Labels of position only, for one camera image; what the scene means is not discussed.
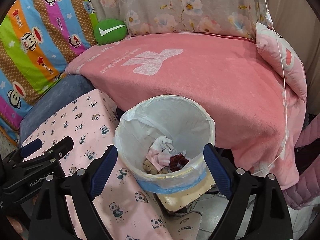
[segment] pink pillow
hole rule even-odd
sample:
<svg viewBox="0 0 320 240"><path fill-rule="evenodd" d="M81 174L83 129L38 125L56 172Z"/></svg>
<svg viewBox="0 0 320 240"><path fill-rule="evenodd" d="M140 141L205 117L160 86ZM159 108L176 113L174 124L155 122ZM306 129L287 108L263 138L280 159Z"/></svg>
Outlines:
<svg viewBox="0 0 320 240"><path fill-rule="evenodd" d="M276 38L278 40L281 57L279 55ZM306 102L307 81L303 64L290 44L261 23L256 24L256 43L258 53L281 77L283 77L282 60L285 82L299 98Z"/></svg>

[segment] green pillow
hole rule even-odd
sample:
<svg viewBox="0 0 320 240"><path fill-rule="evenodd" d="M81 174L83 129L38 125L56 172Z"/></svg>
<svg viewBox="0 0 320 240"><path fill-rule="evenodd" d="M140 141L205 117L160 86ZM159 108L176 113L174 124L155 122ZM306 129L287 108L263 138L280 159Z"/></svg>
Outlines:
<svg viewBox="0 0 320 240"><path fill-rule="evenodd" d="M94 29L94 37L99 45L121 41L126 35L124 22L116 19L103 20Z"/></svg>

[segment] white plastic bag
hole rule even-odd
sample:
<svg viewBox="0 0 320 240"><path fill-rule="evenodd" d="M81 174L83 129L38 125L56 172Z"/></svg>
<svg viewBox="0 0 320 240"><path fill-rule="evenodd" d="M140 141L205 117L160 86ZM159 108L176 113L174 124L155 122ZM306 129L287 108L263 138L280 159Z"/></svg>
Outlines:
<svg viewBox="0 0 320 240"><path fill-rule="evenodd" d="M152 143L166 136L178 152L192 160L180 171L150 175L142 167ZM164 95L143 101L121 117L113 141L118 155L140 186L171 194L195 186L206 175L203 148L215 143L215 124L209 114L191 99Z"/></svg>

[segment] colorful striped blanket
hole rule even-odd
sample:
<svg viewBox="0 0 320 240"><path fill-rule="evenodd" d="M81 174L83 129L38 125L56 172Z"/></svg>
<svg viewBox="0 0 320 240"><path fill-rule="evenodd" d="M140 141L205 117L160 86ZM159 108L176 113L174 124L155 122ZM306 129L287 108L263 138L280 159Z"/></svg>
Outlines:
<svg viewBox="0 0 320 240"><path fill-rule="evenodd" d="M19 141L23 117L96 44L90 0L16 0L0 26L0 126Z"/></svg>

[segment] pink fleece blanket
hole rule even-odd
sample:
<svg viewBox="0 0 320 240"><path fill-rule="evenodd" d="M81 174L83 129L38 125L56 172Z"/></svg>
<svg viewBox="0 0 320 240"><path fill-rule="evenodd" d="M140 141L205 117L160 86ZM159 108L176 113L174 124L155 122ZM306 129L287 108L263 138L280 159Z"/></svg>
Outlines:
<svg viewBox="0 0 320 240"><path fill-rule="evenodd" d="M88 78L124 111L158 95L190 98L214 119L216 146L231 149L238 167L274 173L282 189L299 180L293 147L306 105L286 86L283 149L283 81L252 41L195 33L135 36L91 47L66 72Z"/></svg>

